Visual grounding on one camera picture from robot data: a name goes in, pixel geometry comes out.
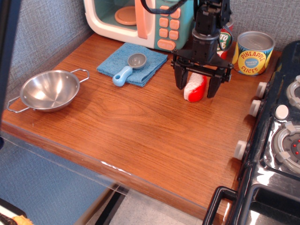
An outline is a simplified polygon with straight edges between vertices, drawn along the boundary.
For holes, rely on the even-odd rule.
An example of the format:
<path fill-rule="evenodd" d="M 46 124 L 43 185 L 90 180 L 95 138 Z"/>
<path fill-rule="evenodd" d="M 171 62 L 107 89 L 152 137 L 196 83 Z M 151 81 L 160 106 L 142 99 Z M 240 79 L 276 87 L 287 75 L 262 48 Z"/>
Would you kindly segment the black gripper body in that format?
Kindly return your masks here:
<path fill-rule="evenodd" d="M 190 49 L 172 50 L 172 66 L 179 65 L 188 71 L 206 76 L 220 76 L 222 82 L 229 82 L 233 65 L 217 54 L 219 35 L 194 35 Z"/>

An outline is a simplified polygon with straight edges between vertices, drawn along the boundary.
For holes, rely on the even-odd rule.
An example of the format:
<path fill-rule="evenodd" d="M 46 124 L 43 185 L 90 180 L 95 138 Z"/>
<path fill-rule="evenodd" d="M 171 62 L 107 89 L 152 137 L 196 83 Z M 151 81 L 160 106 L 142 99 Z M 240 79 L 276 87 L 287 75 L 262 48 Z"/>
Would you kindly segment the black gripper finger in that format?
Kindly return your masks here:
<path fill-rule="evenodd" d="M 175 65 L 174 75 L 177 88 L 182 90 L 187 84 L 188 70 L 185 67 Z"/>
<path fill-rule="evenodd" d="M 220 87 L 222 82 L 222 78 L 218 76 L 212 76 L 209 81 L 209 89 L 207 98 L 213 98 L 218 91 L 218 88 Z"/>

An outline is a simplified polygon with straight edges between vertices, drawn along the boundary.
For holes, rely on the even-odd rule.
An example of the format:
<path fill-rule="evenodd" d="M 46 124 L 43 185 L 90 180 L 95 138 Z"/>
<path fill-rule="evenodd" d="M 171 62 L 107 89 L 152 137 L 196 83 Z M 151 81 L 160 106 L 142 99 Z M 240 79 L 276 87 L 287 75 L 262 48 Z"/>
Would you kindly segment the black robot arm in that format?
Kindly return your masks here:
<path fill-rule="evenodd" d="M 213 98 L 224 82 L 231 79 L 233 64 L 222 59 L 217 49 L 221 48 L 220 32 L 227 29 L 232 12 L 228 0 L 195 0 L 195 27 L 192 30 L 192 48 L 172 50 L 176 86 L 183 89 L 189 72 L 208 76 L 208 98 Z"/>

